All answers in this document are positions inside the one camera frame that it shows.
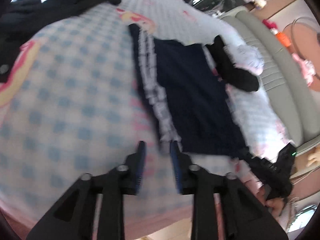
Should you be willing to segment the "person right hand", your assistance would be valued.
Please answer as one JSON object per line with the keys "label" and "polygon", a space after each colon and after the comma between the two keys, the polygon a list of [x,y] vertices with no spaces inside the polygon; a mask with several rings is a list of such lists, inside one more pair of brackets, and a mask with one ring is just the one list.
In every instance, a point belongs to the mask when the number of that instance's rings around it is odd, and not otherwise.
{"label": "person right hand", "polygon": [[274,218],[278,219],[286,206],[286,200],[283,198],[274,198],[266,200],[265,187],[262,186],[256,195],[257,199],[268,208],[271,208],[271,214]]}

